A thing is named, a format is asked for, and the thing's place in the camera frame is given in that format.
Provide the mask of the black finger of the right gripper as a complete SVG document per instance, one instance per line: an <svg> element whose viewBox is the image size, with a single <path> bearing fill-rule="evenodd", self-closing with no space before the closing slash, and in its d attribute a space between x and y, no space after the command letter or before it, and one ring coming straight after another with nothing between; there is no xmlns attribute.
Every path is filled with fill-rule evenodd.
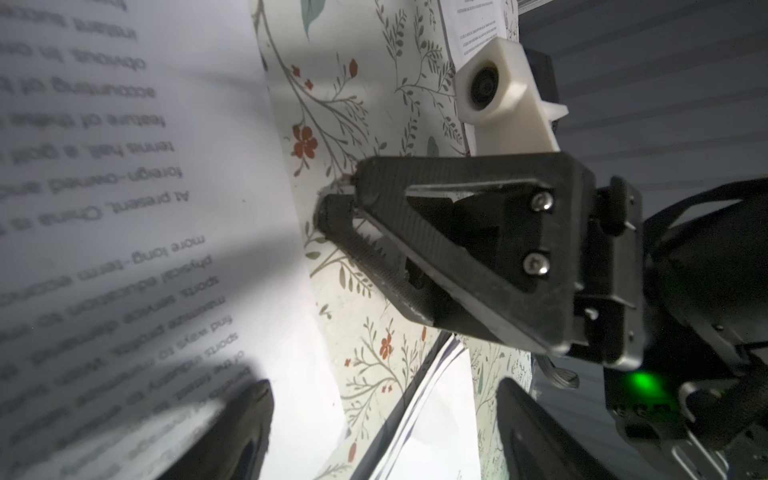
<svg viewBox="0 0 768 480"><path fill-rule="evenodd" d="M478 336L474 319L427 273L385 236L374 243L353 226L361 214L352 194L319 199L315 224L381 291L406 319L465 336Z"/></svg>
<svg viewBox="0 0 768 480"><path fill-rule="evenodd" d="M424 274L381 290L408 320L566 354L594 174L566 153L377 157L355 203Z"/></svg>

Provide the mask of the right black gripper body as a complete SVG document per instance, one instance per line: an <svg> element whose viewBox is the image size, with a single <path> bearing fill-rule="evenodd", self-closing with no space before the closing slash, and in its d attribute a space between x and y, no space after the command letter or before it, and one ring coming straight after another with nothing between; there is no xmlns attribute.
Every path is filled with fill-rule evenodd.
<svg viewBox="0 0 768 480"><path fill-rule="evenodd" d="M649 218L616 178L574 190L587 344L622 440L675 479L767 475L767 182L736 181Z"/></svg>

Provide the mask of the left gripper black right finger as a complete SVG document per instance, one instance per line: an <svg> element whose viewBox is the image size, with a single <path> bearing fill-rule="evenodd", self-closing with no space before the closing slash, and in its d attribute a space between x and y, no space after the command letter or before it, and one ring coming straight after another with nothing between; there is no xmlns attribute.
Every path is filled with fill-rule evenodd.
<svg viewBox="0 0 768 480"><path fill-rule="evenodd" d="M615 477L514 379L500 381L496 400L498 430L511 479Z"/></svg>

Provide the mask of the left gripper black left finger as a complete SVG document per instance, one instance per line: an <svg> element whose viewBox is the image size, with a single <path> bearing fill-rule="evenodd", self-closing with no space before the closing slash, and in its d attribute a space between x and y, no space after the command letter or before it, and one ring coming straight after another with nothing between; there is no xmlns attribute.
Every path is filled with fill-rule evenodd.
<svg viewBox="0 0 768 480"><path fill-rule="evenodd" d="M257 479L269 449L275 400L259 380L229 401L212 427L177 460L163 479Z"/></svg>

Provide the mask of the printed paper sheet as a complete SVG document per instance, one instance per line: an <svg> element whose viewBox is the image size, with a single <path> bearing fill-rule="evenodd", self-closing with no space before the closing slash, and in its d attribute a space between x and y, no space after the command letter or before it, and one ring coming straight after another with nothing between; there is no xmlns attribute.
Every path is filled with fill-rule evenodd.
<svg viewBox="0 0 768 480"><path fill-rule="evenodd" d="M257 479L345 423L244 1L1 5L1 475L155 479L267 380Z"/></svg>
<svg viewBox="0 0 768 480"><path fill-rule="evenodd" d="M489 41L519 39L516 0L440 0L451 61L459 70Z"/></svg>
<svg viewBox="0 0 768 480"><path fill-rule="evenodd" d="M371 477L481 477L470 354L459 337L437 353Z"/></svg>

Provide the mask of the red folder black inside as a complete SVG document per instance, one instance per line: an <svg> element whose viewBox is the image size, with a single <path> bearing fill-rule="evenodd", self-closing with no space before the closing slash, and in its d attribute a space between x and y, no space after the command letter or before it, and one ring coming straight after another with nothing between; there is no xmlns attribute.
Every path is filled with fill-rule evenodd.
<svg viewBox="0 0 768 480"><path fill-rule="evenodd" d="M379 461L383 458L387 449L391 446L396 430L399 427L405 415L405 411L411 403L411 400L413 399L418 387L425 378L429 368L435 362L435 359L438 356L440 350L450 339L450 337L451 334L446 332L440 333L438 335L435 344L431 347L428 354L426 355L422 366L417 370L414 378L410 381L401 399L395 404L392 412L387 417L383 426L367 449L365 455L358 463L350 477L351 480L365 480L372 477Z"/></svg>

